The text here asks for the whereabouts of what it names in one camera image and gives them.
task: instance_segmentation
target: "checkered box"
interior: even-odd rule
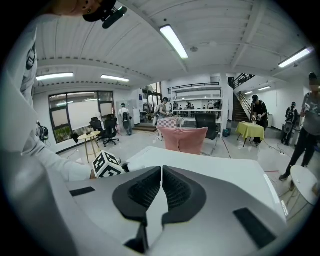
[[[97,179],[126,173],[116,157],[106,151],[101,151],[93,161],[94,175]]]
[[[165,128],[177,128],[176,118],[163,118],[158,120],[157,126]]]

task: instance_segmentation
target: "white round table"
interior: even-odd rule
[[[317,203],[318,197],[313,193],[312,188],[318,182],[318,180],[310,170],[298,165],[292,166],[291,177],[295,188],[287,202],[287,206],[289,205],[289,202],[292,199],[295,191],[298,190],[298,197],[291,209],[291,212],[296,206],[300,196],[303,196],[303,198],[307,201],[307,203],[297,213],[294,214],[294,216],[296,216],[308,204],[314,206]]]

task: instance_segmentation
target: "black chair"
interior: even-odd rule
[[[104,147],[106,147],[106,144],[109,142],[114,143],[114,145],[117,145],[115,141],[119,141],[118,138],[114,138],[117,135],[117,118],[114,119],[107,119],[104,122],[104,133],[107,140],[103,141]]]
[[[115,114],[107,114],[106,119],[108,119],[108,120],[115,119]]]
[[[196,113],[195,114],[195,123],[196,123],[196,128],[204,128],[208,127],[208,131],[206,132],[206,138],[210,140],[214,140],[218,137],[218,126],[216,124],[216,114],[211,114],[211,113]],[[214,150],[216,149],[217,146],[217,141],[215,141],[215,147],[212,149],[210,154],[203,153],[202,154],[206,156],[212,156]]]
[[[101,125],[101,121],[99,119],[91,121],[90,125],[94,131],[100,131],[100,134],[97,135],[97,137],[98,137],[97,141],[100,141],[100,140],[106,138],[105,131],[103,130],[102,125]]]

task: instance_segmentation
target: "window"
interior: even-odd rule
[[[162,101],[161,82],[150,84],[142,89],[143,104],[150,103],[153,107],[159,105]]]
[[[158,94],[162,94],[162,92],[161,92],[161,82],[157,82],[156,83],[156,92]]]
[[[59,94],[49,97],[50,109],[65,107],[67,105],[67,95]]]
[[[61,109],[57,111],[52,112],[52,120],[55,127],[67,125],[68,122],[68,116],[67,116],[67,109]]]
[[[114,114],[112,91],[71,92],[49,96],[51,125],[56,143],[90,131],[91,118]]]
[[[100,91],[99,92],[99,101],[101,102],[113,102],[114,94],[108,91]]]

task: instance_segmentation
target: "small wooden side table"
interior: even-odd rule
[[[95,147],[94,147],[94,143],[93,141],[95,142],[95,144],[97,145],[98,149],[100,149],[97,141],[96,141],[96,136],[99,135],[101,132],[99,130],[97,131],[92,131],[90,134],[83,134],[81,136],[79,136],[78,140],[84,140],[84,145],[85,145],[85,153],[86,153],[86,159],[88,161],[88,164],[89,164],[89,155],[88,155],[88,149],[87,149],[87,140],[90,139],[91,140],[91,145],[92,145],[92,149],[93,149],[93,153],[94,153],[94,156],[97,157],[96,155],[96,151],[95,151]]]

